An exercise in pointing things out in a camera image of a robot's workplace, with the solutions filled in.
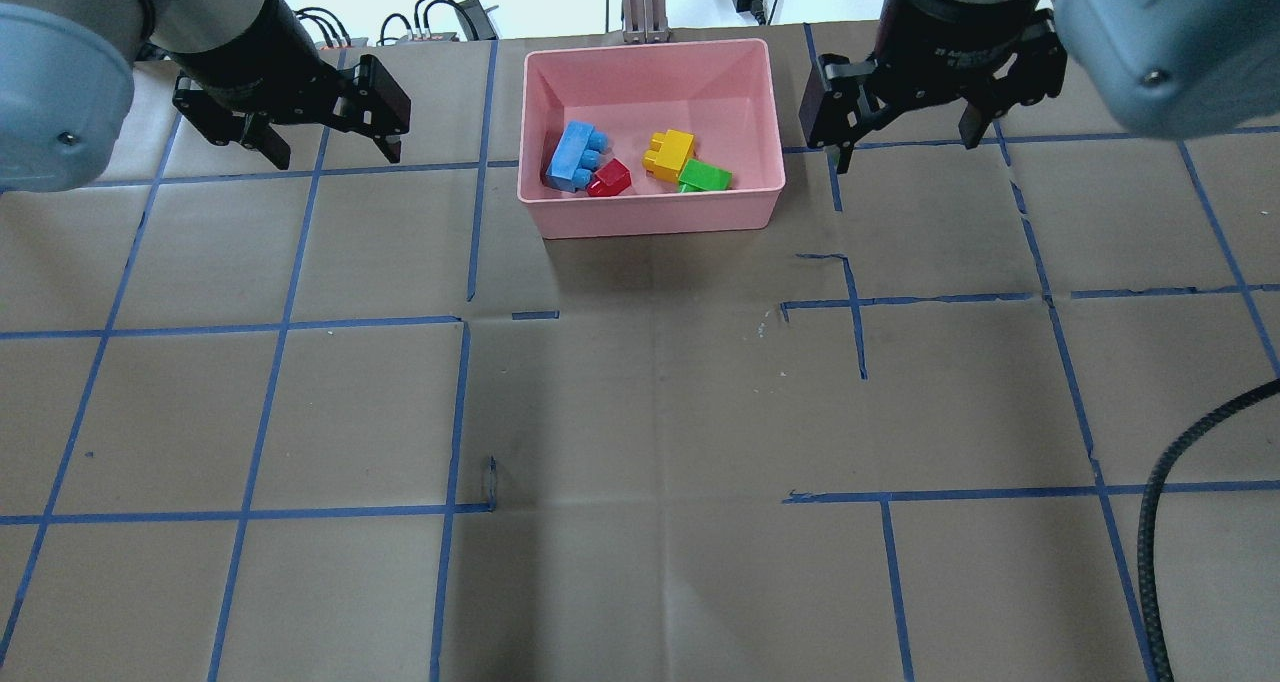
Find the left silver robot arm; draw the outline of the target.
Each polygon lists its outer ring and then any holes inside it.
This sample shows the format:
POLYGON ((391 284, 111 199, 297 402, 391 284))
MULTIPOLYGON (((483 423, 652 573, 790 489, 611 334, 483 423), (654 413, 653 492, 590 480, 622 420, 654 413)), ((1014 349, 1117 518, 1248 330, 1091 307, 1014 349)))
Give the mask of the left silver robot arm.
POLYGON ((180 70, 172 102, 207 143, 278 170, 279 125, 325 125, 401 161, 411 100, 378 58, 320 58, 284 0, 1 0, 3 189, 60 193, 105 171, 145 45, 180 70))

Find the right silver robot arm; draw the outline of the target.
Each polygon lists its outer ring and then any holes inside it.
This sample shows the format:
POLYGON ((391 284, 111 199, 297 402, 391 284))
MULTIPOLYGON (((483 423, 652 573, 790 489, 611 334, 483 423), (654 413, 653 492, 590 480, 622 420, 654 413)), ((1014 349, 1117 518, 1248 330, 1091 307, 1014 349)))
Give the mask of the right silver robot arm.
POLYGON ((965 100, 980 145, 1015 105, 1061 93, 1068 63, 1149 139, 1197 139, 1277 113, 1279 0, 884 0, 864 61, 822 54, 797 113, 838 173, 906 113, 965 100))

